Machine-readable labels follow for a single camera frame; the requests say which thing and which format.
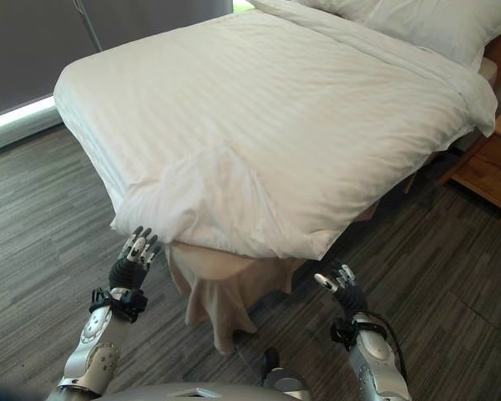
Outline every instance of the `gray carpet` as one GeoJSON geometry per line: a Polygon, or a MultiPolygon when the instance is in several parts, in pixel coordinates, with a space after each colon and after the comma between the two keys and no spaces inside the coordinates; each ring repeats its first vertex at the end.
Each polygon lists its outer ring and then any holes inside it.
{"type": "MultiPolygon", "coordinates": [[[[372,309],[389,318],[406,356],[414,399],[501,400],[501,212],[467,190],[438,187],[447,155],[412,192],[392,191],[373,220],[351,226],[326,261],[346,261],[372,309]]],[[[109,229],[104,185],[63,127],[0,154],[0,384],[45,394],[60,379],[124,238],[109,229]]],[[[219,355],[208,324],[184,325],[186,300],[160,257],[147,277],[147,312],[133,325],[110,391],[180,380],[258,383],[263,351],[311,385],[316,400],[357,399],[343,347],[330,342],[341,314],[311,279],[251,311],[259,332],[237,333],[219,355]]]]}

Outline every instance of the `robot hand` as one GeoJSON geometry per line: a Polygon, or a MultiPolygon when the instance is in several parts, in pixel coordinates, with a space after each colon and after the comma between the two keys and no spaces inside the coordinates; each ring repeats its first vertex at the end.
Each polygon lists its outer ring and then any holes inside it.
{"type": "Polygon", "coordinates": [[[158,240],[158,236],[149,238],[151,230],[147,228],[143,233],[139,226],[124,243],[118,260],[109,273],[109,288],[139,289],[152,261],[161,249],[157,246],[153,251],[149,249],[158,240]]]}
{"type": "Polygon", "coordinates": [[[334,297],[342,305],[346,319],[352,319],[358,312],[367,311],[366,294],[358,286],[354,273],[348,265],[340,265],[332,269],[334,280],[320,273],[314,275],[316,281],[332,292],[334,297]]]}

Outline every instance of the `pillow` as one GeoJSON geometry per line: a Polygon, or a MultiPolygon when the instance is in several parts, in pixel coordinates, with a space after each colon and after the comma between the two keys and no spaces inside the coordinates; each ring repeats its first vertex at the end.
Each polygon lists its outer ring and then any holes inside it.
{"type": "Polygon", "coordinates": [[[477,71],[501,34],[501,0],[380,0],[363,24],[477,71]]]}
{"type": "Polygon", "coordinates": [[[308,7],[362,21],[377,5],[378,0],[294,0],[308,7]]]}

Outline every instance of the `white duvet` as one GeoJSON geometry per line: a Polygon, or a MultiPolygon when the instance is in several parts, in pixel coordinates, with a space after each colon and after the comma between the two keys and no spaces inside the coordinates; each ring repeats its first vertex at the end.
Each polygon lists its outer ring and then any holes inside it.
{"type": "Polygon", "coordinates": [[[63,71],[58,111],[119,231],[319,259],[430,153],[492,132],[481,76],[297,3],[253,3],[63,71]]]}

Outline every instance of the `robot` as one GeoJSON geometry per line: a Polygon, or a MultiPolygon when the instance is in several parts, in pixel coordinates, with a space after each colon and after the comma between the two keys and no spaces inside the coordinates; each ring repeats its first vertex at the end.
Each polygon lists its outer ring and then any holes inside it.
{"type": "MultiPolygon", "coordinates": [[[[304,379],[280,367],[274,348],[265,352],[262,364],[262,386],[226,383],[168,383],[138,388],[103,397],[119,361],[120,350],[128,331],[147,305],[141,291],[159,246],[151,251],[158,237],[149,237],[151,230],[138,229],[124,243],[118,260],[109,273],[109,290],[93,291],[89,311],[78,346],[68,358],[63,378],[47,401],[181,400],[190,397],[222,398],[225,401],[311,401],[310,389],[304,379]]],[[[347,265],[333,272],[334,279],[316,274],[316,281],[325,287],[343,307],[345,318],[331,326],[331,339],[343,343],[349,352],[349,363],[358,377],[360,399],[364,401],[409,401],[406,369],[395,334],[392,334],[400,357],[401,372],[395,354],[386,341],[383,321],[369,312],[362,289],[347,265]]]]}

